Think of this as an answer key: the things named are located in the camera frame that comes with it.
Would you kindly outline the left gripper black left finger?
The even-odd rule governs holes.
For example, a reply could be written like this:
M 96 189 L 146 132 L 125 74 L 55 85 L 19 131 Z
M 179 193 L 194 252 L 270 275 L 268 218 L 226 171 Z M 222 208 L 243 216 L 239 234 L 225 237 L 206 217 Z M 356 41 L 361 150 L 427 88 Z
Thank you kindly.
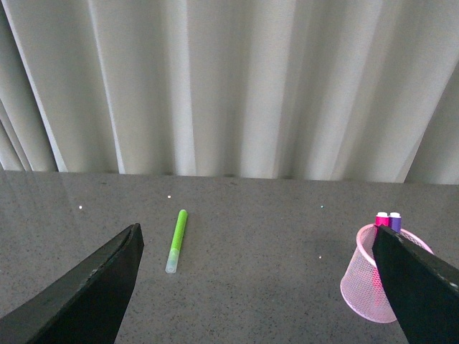
M 114 343 L 143 254 L 130 225 L 31 300 L 1 318 L 2 343 Z

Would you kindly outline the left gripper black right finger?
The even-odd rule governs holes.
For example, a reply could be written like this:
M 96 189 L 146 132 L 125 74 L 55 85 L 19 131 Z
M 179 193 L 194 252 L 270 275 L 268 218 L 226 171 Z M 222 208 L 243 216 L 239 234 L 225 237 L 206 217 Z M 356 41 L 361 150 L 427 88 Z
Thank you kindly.
M 458 269 L 383 225 L 372 251 L 408 342 L 457 343 Z

